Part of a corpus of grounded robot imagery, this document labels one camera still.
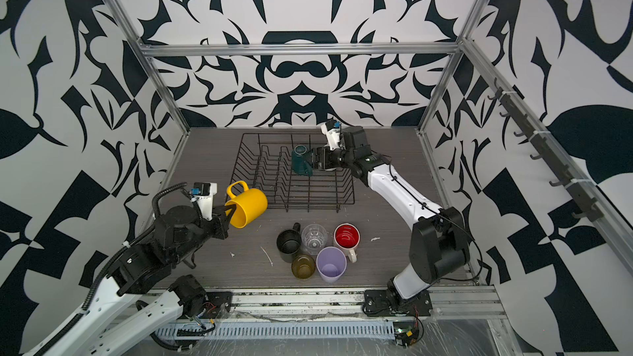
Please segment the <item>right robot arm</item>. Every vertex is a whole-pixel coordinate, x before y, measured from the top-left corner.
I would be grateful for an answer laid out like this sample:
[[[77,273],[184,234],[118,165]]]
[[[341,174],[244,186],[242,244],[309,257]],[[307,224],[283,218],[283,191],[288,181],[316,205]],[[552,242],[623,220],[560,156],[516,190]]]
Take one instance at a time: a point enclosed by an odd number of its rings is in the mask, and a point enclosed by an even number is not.
[[[375,152],[363,128],[343,128],[337,120],[321,125],[326,145],[313,149],[312,167],[343,168],[383,197],[411,230],[409,261],[392,278],[397,301],[409,301],[470,262],[471,234],[455,208],[443,208],[406,181],[392,160]]]

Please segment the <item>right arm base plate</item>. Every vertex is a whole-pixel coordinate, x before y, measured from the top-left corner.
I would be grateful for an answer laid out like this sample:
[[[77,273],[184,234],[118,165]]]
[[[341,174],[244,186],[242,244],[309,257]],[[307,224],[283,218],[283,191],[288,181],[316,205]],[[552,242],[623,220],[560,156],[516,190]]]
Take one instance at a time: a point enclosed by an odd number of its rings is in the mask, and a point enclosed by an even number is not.
[[[395,289],[365,290],[362,312],[367,316],[430,316],[433,305],[427,291],[401,298]]]

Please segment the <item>clear glass cup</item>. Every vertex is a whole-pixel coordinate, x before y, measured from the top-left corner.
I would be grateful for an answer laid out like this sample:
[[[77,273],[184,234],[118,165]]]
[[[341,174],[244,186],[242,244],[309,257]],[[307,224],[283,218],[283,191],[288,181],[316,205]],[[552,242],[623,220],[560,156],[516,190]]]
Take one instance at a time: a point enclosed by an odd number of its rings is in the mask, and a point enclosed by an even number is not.
[[[302,231],[302,250],[316,257],[322,249],[330,245],[330,235],[320,224],[309,224]]]

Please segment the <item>yellow mug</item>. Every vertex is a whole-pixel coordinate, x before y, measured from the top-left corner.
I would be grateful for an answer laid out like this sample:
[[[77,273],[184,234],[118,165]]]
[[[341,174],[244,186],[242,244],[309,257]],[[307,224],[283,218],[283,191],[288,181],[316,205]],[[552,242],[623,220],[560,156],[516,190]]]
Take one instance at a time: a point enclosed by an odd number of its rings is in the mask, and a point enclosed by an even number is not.
[[[235,204],[237,211],[230,220],[235,228],[244,228],[258,219],[268,209],[268,199],[263,191],[250,188],[245,181],[236,181],[227,188],[228,201]]]

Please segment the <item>wall hook rail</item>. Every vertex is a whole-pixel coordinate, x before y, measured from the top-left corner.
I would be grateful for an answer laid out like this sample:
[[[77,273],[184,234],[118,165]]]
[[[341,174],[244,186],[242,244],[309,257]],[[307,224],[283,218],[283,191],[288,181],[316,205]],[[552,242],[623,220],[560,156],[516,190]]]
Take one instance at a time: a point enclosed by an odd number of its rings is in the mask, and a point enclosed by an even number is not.
[[[573,213],[575,219],[588,219],[597,222],[604,217],[603,211],[598,207],[598,199],[595,193],[590,191],[590,180],[579,175],[570,165],[570,160],[564,157],[562,148],[555,141],[552,133],[545,129],[545,126],[524,104],[516,91],[506,91],[498,85],[498,80],[494,80],[495,92],[489,100],[498,101],[505,109],[501,114],[504,118],[511,118],[519,132],[514,135],[527,140],[534,150],[535,155],[530,158],[534,161],[542,160],[555,176],[555,181],[549,181],[551,187],[563,187],[572,200],[580,209],[579,213]]]

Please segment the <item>olive brown glass cup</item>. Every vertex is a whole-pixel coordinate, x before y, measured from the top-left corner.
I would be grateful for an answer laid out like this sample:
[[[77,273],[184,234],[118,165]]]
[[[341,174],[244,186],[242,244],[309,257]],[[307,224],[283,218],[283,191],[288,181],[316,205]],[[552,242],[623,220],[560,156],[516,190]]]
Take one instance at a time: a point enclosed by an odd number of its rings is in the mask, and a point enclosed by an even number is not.
[[[300,254],[292,262],[293,276],[299,280],[311,278],[316,270],[316,262],[310,255]]]

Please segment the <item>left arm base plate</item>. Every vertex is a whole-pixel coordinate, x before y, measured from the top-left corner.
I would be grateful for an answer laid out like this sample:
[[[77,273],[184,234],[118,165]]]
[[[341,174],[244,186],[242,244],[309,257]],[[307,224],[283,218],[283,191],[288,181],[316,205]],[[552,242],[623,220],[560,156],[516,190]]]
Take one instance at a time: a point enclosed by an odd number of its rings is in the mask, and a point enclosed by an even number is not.
[[[198,314],[200,319],[225,318],[232,311],[231,291],[210,291],[206,293],[202,310]]]

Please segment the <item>small circuit board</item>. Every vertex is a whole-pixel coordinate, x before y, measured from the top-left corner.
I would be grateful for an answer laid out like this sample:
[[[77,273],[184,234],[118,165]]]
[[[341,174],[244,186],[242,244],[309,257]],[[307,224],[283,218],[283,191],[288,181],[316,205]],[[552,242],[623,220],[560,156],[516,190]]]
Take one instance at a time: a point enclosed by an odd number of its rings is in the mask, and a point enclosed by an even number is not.
[[[420,320],[401,321],[394,326],[394,342],[402,348],[409,348],[418,343],[425,334],[425,328]]]

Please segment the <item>green mug cream inside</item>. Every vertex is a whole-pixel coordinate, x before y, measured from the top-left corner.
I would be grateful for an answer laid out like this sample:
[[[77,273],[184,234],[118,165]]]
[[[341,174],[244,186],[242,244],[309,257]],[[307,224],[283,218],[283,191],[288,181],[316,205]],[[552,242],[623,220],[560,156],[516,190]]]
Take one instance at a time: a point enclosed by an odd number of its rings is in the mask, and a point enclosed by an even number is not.
[[[292,152],[292,169],[298,176],[313,175],[313,152],[304,145],[296,145]]]

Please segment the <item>purple plastic cup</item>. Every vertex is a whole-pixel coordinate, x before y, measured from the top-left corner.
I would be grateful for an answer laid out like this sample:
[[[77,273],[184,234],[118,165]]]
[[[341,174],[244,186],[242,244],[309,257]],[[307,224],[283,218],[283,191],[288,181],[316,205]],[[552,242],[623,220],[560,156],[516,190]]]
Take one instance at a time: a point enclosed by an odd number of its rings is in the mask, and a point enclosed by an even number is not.
[[[326,283],[335,283],[347,269],[347,258],[336,247],[323,248],[316,257],[316,270]]]

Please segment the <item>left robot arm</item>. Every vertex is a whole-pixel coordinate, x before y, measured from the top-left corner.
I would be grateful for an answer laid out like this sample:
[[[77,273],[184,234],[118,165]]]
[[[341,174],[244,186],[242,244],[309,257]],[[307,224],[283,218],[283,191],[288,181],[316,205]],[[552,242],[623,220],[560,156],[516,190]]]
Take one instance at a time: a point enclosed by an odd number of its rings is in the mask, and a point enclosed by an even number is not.
[[[215,205],[217,186],[182,182],[152,199],[153,223],[105,264],[83,303],[30,355],[122,355],[168,323],[198,322],[208,301],[193,275],[173,282],[157,299],[145,296],[179,265],[195,268],[194,255],[210,239],[227,238],[236,209]]]

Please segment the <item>red inside white mug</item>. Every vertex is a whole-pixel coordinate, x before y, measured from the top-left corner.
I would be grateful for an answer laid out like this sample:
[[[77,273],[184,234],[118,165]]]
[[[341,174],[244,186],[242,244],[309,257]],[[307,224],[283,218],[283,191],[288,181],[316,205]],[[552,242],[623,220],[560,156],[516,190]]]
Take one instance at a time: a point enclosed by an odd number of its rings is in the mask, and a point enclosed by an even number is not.
[[[360,243],[360,232],[356,226],[350,223],[339,225],[334,231],[334,244],[351,263],[358,261],[357,248]]]

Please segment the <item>black mug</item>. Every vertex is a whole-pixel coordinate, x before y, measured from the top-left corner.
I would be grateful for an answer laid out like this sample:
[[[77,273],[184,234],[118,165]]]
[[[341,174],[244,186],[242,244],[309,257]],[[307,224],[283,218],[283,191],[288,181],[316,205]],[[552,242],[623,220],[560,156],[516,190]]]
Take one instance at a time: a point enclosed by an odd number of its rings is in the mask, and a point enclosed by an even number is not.
[[[276,247],[282,260],[292,263],[301,252],[302,235],[301,224],[296,222],[291,229],[281,232],[276,239]]]

